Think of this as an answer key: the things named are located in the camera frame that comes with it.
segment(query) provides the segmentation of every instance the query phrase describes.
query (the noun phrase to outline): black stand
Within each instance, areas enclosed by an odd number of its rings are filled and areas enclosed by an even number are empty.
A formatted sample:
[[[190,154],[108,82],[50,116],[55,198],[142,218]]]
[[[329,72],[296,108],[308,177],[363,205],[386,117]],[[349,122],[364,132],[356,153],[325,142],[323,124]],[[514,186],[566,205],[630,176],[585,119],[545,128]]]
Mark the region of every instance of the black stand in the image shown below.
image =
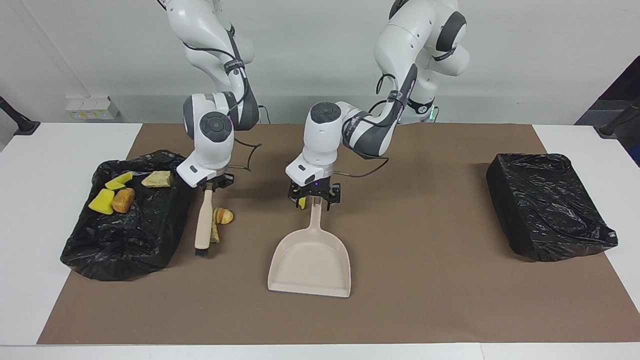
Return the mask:
[[[624,109],[615,119],[604,126],[594,126],[598,135],[603,139],[617,139],[615,135],[616,128],[626,122],[636,119],[640,116],[640,97],[634,100],[631,105]]]
[[[8,102],[4,99],[4,97],[0,96],[0,108],[4,110],[4,112],[9,115],[16,124],[18,124],[18,130],[16,130],[14,135],[31,135],[33,134],[38,126],[40,126],[39,121],[29,120],[26,116],[19,113],[14,109]]]
[[[331,184],[331,178],[313,181],[305,186],[300,186],[291,181],[289,187],[289,198],[296,202],[296,208],[300,206],[300,199],[306,196],[319,196],[326,200],[326,210],[329,211],[331,204],[340,202],[340,183]]]

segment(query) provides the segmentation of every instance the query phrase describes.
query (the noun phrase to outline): sponge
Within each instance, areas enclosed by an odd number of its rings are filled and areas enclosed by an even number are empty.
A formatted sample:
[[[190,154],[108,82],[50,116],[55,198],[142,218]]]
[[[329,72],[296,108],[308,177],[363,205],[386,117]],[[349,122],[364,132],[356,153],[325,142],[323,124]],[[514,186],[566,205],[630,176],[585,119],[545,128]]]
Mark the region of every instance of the sponge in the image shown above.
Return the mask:
[[[126,172],[120,176],[116,176],[114,179],[107,182],[104,187],[109,190],[118,190],[125,188],[124,184],[126,184],[129,180],[133,179],[133,172]]]
[[[98,196],[89,203],[89,208],[99,213],[111,215],[113,214],[111,203],[115,195],[113,190],[102,189],[100,193],[98,193]]]

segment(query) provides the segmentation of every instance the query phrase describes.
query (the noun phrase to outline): yellow sponge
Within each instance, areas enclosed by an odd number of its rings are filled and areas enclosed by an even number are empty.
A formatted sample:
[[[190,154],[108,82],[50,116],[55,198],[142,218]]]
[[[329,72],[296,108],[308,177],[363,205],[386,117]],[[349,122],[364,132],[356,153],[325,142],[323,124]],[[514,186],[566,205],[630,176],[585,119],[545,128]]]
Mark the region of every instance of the yellow sponge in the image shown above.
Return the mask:
[[[307,197],[301,197],[300,199],[298,199],[298,205],[300,205],[300,209],[304,210],[305,207],[307,206]]]
[[[116,176],[114,179],[107,182],[104,187],[109,190],[118,190],[125,188],[124,184],[126,184],[129,180],[133,179],[133,172],[126,172],[120,176]]]
[[[113,190],[102,189],[98,196],[89,203],[89,208],[99,213],[111,215],[113,214],[111,203],[115,195],[116,193]]]

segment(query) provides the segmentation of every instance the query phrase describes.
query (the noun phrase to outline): dustpan handle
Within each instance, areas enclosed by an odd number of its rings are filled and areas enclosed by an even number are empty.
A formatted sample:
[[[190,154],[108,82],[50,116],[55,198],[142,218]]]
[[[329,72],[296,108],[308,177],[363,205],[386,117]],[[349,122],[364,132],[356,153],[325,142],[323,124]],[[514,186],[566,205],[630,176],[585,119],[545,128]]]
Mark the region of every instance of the dustpan handle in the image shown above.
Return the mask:
[[[311,196],[311,222],[309,228],[320,229],[320,218],[322,217],[322,198]]]

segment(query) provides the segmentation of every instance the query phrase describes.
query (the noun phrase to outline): food scrap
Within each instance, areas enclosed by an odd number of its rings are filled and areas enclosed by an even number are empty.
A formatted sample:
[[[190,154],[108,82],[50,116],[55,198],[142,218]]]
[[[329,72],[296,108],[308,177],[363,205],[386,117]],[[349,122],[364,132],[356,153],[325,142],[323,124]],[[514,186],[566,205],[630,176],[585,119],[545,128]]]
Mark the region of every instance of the food scrap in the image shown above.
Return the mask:
[[[220,235],[218,234],[218,224],[226,225],[234,219],[234,214],[229,209],[215,208],[213,209],[213,219],[211,221],[211,242],[219,243]]]
[[[132,188],[122,189],[116,194],[111,203],[111,207],[121,214],[127,213],[129,208],[131,208],[131,204],[133,204],[133,198],[135,196],[136,192]]]
[[[154,171],[142,180],[142,185],[147,188],[169,188],[171,187],[170,178],[170,171]]]

